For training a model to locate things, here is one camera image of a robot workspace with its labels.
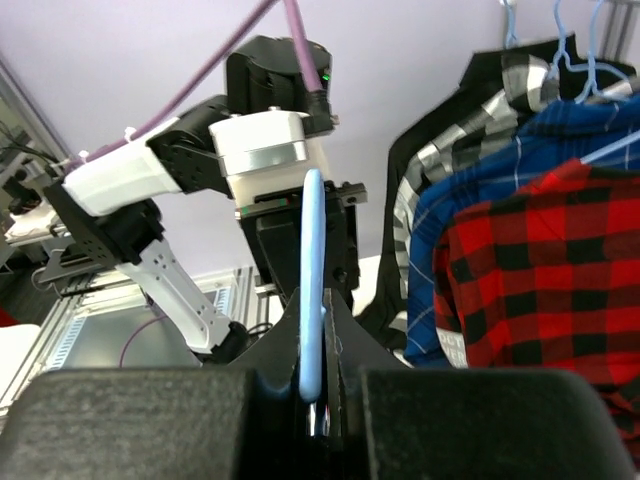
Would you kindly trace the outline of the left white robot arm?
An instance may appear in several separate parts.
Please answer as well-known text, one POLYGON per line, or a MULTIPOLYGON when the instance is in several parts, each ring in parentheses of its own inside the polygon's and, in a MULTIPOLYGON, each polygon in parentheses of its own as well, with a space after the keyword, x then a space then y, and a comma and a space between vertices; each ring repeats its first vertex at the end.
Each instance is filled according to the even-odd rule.
POLYGON ((155 198, 212 191, 233 200, 260 283, 289 301, 300 284, 304 180, 328 175, 320 138, 333 128, 332 57, 314 42, 308 52, 318 90, 307 88, 291 39, 257 36, 228 57, 225 94, 132 134, 45 190, 81 250, 140 287, 193 365, 230 362, 251 337, 180 264, 155 198))

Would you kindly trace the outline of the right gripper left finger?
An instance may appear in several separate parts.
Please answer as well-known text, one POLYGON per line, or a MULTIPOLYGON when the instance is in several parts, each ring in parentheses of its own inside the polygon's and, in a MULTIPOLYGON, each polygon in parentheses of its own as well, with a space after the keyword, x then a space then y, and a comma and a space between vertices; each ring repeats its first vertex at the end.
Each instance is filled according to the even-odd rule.
POLYGON ((60 370, 1 434, 5 479, 296 479, 299 302, 228 366, 60 370))

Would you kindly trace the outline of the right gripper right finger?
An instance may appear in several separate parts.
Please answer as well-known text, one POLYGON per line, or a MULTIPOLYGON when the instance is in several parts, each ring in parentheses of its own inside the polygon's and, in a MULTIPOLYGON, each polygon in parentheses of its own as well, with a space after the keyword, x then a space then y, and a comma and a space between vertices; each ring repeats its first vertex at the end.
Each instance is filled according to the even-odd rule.
POLYGON ((632 479, 609 413, 551 369, 412 369, 324 295, 329 434, 361 479, 632 479))

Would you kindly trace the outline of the light blue wire hanger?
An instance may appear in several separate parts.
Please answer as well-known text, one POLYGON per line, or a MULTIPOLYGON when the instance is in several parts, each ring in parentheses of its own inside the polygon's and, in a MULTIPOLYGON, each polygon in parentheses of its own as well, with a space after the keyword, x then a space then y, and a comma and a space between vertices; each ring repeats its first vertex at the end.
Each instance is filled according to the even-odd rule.
POLYGON ((315 402, 322 389, 326 205, 319 169, 305 176, 300 230, 299 394, 315 402))

